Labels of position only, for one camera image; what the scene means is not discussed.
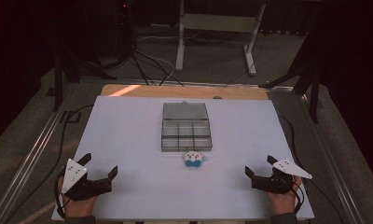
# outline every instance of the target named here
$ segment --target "hand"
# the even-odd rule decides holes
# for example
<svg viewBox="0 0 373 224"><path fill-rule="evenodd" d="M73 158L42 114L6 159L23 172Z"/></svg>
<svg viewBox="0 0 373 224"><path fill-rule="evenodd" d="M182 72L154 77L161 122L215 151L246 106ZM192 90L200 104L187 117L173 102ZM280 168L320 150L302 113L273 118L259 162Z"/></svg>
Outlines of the hand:
<svg viewBox="0 0 373 224"><path fill-rule="evenodd" d="M294 176L293 189L295 192L299 189L299 186L302 184L302 179L299 176ZM268 199L271 203L271 209L275 215L285 214L285 213L294 213L295 212L295 194L292 190L288 191L285 194L275 194L270 192L265 192L268 196Z"/></svg>
<svg viewBox="0 0 373 224"><path fill-rule="evenodd" d="M59 179L58 182L58 190L59 192L62 191L62 183L64 180L64 176ZM96 203L96 200L99 196L91 197L87 200L83 201L73 201L67 198L65 195L62 194L62 202L66 204L64 206L64 213L66 217L90 217L92 216L93 206Z"/></svg>

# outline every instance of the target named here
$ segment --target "small toy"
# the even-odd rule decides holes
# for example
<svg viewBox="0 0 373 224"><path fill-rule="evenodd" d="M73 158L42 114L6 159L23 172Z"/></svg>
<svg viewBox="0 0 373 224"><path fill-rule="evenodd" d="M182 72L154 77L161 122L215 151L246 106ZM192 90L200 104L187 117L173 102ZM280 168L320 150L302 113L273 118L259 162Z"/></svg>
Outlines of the small toy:
<svg viewBox="0 0 373 224"><path fill-rule="evenodd" d="M186 167L200 167L203 161L208 161L209 158L197 151L188 151L184 155Z"/></svg>

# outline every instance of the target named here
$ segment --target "black curtain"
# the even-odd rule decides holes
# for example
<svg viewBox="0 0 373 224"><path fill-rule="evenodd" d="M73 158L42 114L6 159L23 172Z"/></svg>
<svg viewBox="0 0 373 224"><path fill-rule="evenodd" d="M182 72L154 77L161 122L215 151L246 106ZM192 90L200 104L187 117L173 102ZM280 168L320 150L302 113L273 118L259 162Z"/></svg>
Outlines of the black curtain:
<svg viewBox="0 0 373 224"><path fill-rule="evenodd" d="M254 1L234 0L185 0L185 13L223 16L256 15L259 7ZM152 23L175 26L180 17L179 0L135 0L135 22L149 26Z"/></svg>
<svg viewBox="0 0 373 224"><path fill-rule="evenodd" d="M373 171L373 2L324 2L290 71L307 63L321 67L321 83Z"/></svg>
<svg viewBox="0 0 373 224"><path fill-rule="evenodd" d="M0 0L0 135L53 67L38 23L26 2Z"/></svg>

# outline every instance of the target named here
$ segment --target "white stand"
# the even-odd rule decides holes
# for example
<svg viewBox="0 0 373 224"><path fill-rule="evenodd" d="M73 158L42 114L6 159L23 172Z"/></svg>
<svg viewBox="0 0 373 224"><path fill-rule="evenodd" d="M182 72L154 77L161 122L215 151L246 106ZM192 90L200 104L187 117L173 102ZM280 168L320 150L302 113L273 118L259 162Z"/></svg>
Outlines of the white stand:
<svg viewBox="0 0 373 224"><path fill-rule="evenodd" d="M182 71L184 63L184 29L216 30L230 32L251 33L251 40L244 46L245 59L250 75L256 74L255 63L252 55L254 43L259 30L265 5L262 4L255 18L230 17L217 15L201 15L184 13L184 0L180 0L180 31L178 39L177 59L175 70Z"/></svg>

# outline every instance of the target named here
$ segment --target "table surface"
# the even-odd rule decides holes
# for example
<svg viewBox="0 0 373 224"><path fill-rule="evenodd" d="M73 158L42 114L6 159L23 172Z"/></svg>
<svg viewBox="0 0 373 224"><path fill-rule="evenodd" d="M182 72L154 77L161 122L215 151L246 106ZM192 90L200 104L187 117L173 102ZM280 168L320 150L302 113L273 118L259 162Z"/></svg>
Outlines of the table surface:
<svg viewBox="0 0 373 224"><path fill-rule="evenodd" d="M207 106L213 149L203 153L209 160L200 168L185 167L182 152L160 149L163 104L184 100ZM106 86L76 160L86 153L92 154L86 165L89 179L106 177L118 166L113 190L99 197L94 215L123 221L266 219L269 202L251 188L244 166L270 176L268 154L292 160L271 101L251 88ZM313 218L307 198L297 216Z"/></svg>

